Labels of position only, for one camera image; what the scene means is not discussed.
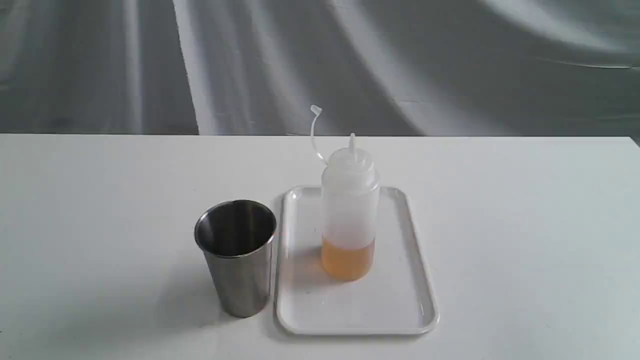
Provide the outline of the translucent squeeze bottle amber liquid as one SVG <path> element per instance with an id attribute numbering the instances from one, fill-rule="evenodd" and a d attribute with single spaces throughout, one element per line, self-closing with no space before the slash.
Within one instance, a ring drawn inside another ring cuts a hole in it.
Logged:
<path id="1" fill-rule="evenodd" d="M 363 278 L 374 262 L 381 180 L 374 157 L 357 145 L 350 133 L 347 146 L 329 156 L 319 151 L 315 138 L 322 114 L 311 105 L 310 141 L 325 165 L 320 176 L 320 234 L 323 269 L 339 281 Z"/>

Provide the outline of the white plastic tray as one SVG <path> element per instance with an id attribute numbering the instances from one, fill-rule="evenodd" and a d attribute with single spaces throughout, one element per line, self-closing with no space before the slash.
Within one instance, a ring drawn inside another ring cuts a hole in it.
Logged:
<path id="1" fill-rule="evenodd" d="M 275 315 L 301 336 L 409 337 L 432 330 L 439 310 L 409 200 L 381 189 L 374 262 L 363 278 L 342 281 L 322 266 L 320 187 L 282 196 Z"/>

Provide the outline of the grey backdrop cloth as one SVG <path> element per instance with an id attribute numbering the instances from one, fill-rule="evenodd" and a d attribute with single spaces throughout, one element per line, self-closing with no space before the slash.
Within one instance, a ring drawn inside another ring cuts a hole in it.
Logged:
<path id="1" fill-rule="evenodd" d="M 637 0 L 3 0 L 1 132 L 639 140 Z"/>

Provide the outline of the stainless steel cup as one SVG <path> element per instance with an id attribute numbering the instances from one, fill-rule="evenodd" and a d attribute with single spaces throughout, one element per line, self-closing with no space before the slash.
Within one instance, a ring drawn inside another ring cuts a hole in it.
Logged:
<path id="1" fill-rule="evenodd" d="M 235 318 L 261 312 L 271 293 L 277 219 L 263 203 L 237 199 L 208 208 L 194 226 L 222 310 Z"/>

